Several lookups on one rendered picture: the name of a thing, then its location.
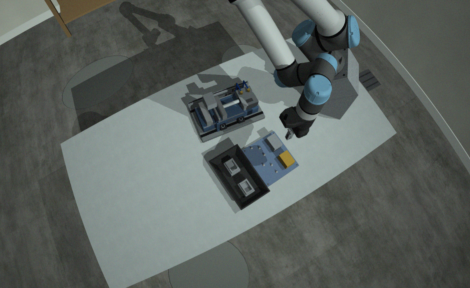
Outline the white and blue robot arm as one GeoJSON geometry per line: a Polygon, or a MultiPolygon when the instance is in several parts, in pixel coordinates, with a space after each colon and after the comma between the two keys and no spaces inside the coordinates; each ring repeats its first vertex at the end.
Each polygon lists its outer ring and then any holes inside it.
{"type": "Polygon", "coordinates": [[[282,88],[304,86],[300,108],[310,115],[319,113],[331,95],[334,77],[345,65],[339,50],[360,42],[356,18],[345,16],[327,0],[291,0],[310,18],[292,34],[294,44],[310,61],[298,64],[261,0],[229,2],[236,5],[274,65],[275,83],[282,88]]]}

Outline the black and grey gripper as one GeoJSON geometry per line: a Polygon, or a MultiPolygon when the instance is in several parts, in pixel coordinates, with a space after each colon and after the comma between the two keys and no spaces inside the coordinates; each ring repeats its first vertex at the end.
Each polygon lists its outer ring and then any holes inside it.
{"type": "Polygon", "coordinates": [[[306,136],[309,132],[309,128],[312,126],[314,120],[317,118],[319,113],[310,115],[301,110],[299,106],[299,100],[297,106],[291,106],[285,109],[279,116],[281,122],[285,128],[288,128],[286,133],[286,140],[289,140],[295,134],[297,138],[306,136]]]}

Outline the yellow rectangular block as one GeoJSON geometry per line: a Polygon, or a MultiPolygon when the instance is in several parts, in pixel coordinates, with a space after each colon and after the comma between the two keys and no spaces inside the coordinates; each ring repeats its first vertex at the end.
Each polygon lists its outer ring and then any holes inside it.
{"type": "Polygon", "coordinates": [[[293,159],[293,157],[291,156],[291,154],[287,150],[285,152],[281,153],[278,156],[278,159],[281,162],[281,164],[284,166],[285,169],[288,168],[289,166],[291,166],[292,164],[294,164],[294,162],[295,162],[295,160],[293,159]]]}

